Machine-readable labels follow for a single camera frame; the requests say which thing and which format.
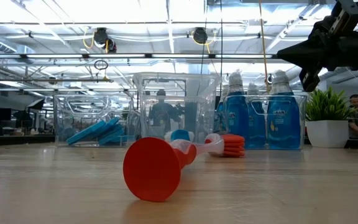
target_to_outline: white plastic part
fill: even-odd
[[[189,142],[187,140],[177,139],[172,142],[170,142],[169,145],[175,149],[181,150],[183,153],[187,153],[187,150],[190,145],[195,145],[197,148],[197,155],[200,155],[202,153],[206,152],[213,152],[216,154],[223,154],[224,152],[224,140],[223,138],[218,134],[209,134],[205,138],[205,140],[209,139],[211,142],[207,144],[195,144],[192,142]]]

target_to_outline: transparent plastic container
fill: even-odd
[[[227,101],[228,99],[232,97],[239,97],[246,101],[246,104],[248,106],[248,111],[251,111],[253,113],[249,113],[249,118],[245,119],[246,122],[244,124],[241,124],[244,128],[248,130],[247,136],[246,136],[246,149],[274,149],[274,150],[299,150],[303,148],[304,145],[304,138],[305,138],[305,121],[306,121],[306,100],[307,96],[291,96],[291,95],[241,95],[241,96],[228,96],[224,101],[224,107],[227,109]],[[272,109],[272,105],[277,103],[280,105],[279,110]],[[295,114],[294,112],[294,105],[297,105],[298,109],[296,115],[289,115],[289,111],[291,111],[292,114]],[[250,119],[252,121],[255,121],[256,118],[251,116],[263,116],[264,117],[264,124],[256,123],[256,122],[249,122]],[[229,123],[230,117],[233,117],[235,115],[228,114],[228,111],[226,110],[226,127],[227,127],[227,133],[230,133],[229,131]],[[274,125],[274,123],[285,123],[286,125],[280,126],[280,125]],[[295,126],[298,126],[299,124],[299,131],[296,131],[296,133],[299,134],[299,136],[295,136],[294,138],[294,129]],[[250,136],[249,134],[251,132],[255,132],[255,129],[263,129],[265,132],[265,144],[261,144],[260,147],[247,147],[247,141],[249,140]],[[274,133],[280,133],[279,138],[276,138]]]
[[[125,147],[140,133],[140,116],[126,94],[55,95],[53,112],[58,146]]]
[[[193,142],[203,142],[213,132],[220,77],[138,73],[134,83],[139,91],[142,138],[170,139],[172,131],[184,129],[194,134]]]

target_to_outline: person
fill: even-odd
[[[351,115],[349,120],[349,136],[350,138],[358,138],[358,94],[351,95],[350,102],[355,113]]]
[[[157,96],[159,96],[158,103],[153,105],[149,113],[149,118],[153,120],[152,126],[163,127],[163,130],[166,133],[171,131],[170,120],[172,119],[175,122],[180,122],[180,118],[176,109],[172,105],[164,102],[164,96],[166,96],[164,90],[159,90]]]

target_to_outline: desk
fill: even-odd
[[[201,155],[169,201],[137,200],[124,149],[0,146],[0,223],[358,223],[358,151]]]

